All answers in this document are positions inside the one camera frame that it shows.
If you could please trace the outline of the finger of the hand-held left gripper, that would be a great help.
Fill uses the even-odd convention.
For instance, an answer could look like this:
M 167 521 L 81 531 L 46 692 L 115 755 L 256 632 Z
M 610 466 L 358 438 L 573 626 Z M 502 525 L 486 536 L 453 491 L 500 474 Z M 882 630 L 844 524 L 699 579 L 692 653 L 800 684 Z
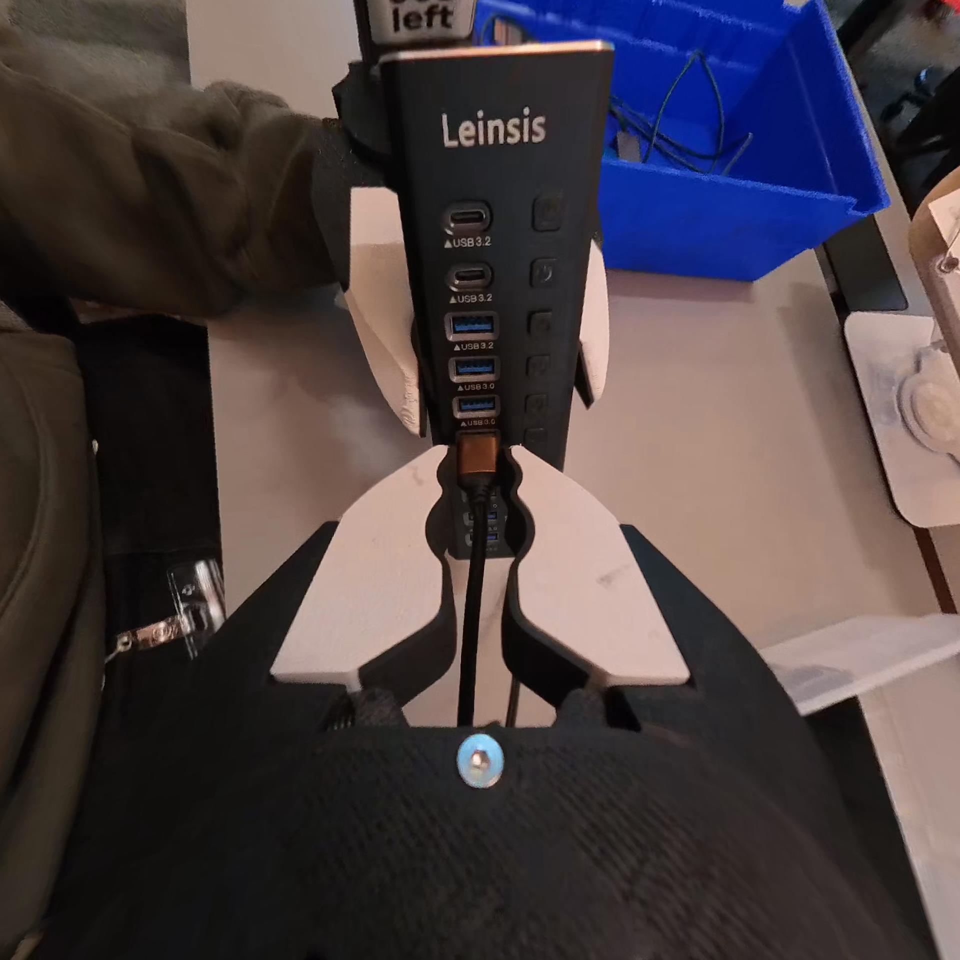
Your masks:
M 401 210 L 387 187 L 351 188 L 349 283 L 343 298 L 390 411 L 409 433 L 426 437 Z
M 574 385 L 586 409 L 604 393 L 610 358 L 610 306 L 601 247 L 591 240 L 584 283 Z

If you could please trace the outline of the black multi-port hub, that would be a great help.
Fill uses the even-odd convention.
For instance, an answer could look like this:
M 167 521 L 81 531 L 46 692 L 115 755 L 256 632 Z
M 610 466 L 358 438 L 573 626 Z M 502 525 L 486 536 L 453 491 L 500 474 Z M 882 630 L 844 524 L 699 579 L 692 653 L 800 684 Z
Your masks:
M 473 46 L 390 136 L 432 442 L 497 435 L 564 467 L 615 51 Z

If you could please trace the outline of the person's green jacket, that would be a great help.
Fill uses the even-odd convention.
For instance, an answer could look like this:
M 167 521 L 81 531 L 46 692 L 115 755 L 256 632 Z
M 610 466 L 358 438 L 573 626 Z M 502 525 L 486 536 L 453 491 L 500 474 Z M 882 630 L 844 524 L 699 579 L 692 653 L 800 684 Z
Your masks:
M 100 709 L 104 572 L 87 413 L 72 342 L 2 330 L 2 958 L 42 926 Z

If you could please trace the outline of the clear plastic box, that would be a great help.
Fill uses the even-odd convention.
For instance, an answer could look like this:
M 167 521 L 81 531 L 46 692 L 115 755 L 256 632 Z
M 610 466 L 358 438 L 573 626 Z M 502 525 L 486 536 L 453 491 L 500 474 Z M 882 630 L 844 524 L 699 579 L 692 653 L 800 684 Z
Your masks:
M 802 717 L 939 666 L 959 653 L 958 614 L 858 616 L 760 654 Z

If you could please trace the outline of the person's left forearm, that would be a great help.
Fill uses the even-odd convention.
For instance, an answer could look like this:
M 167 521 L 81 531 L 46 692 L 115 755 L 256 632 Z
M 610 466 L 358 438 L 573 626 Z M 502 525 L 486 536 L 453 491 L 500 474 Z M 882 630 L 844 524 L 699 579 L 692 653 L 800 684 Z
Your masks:
M 349 284 L 339 124 L 135 48 L 43 35 L 2 2 L 2 316 L 74 302 L 207 318 Z

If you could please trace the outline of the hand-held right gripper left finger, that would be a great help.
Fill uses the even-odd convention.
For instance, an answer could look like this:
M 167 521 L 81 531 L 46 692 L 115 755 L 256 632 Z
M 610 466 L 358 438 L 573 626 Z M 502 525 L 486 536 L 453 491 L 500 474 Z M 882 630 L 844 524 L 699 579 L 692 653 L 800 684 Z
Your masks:
M 451 573 L 428 537 L 449 451 L 429 448 L 344 512 L 271 678 L 417 697 L 450 670 L 457 651 Z

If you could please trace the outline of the blue plastic bin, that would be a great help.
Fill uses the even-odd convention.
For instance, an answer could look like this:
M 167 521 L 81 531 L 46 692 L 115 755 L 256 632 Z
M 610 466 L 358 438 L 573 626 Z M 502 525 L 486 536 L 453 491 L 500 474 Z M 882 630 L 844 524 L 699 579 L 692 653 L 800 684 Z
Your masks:
M 890 197 L 823 2 L 478 2 L 475 37 L 612 44 L 606 266 L 757 281 Z

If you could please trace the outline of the clear badge holder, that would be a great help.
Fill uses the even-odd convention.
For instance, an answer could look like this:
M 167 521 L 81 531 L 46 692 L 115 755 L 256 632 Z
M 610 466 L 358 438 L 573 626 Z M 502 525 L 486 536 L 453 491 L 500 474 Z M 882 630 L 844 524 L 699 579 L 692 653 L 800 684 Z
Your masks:
M 176 650 L 195 662 L 227 619 L 215 557 L 131 555 L 106 569 L 103 665 L 135 654 Z

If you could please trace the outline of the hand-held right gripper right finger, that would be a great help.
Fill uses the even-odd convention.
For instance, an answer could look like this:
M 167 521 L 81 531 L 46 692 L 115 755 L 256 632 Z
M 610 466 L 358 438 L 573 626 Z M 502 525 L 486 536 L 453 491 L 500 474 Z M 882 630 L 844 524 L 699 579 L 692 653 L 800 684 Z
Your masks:
M 535 695 L 684 685 L 690 668 L 615 516 L 527 448 L 507 462 L 520 529 L 501 621 L 512 677 Z

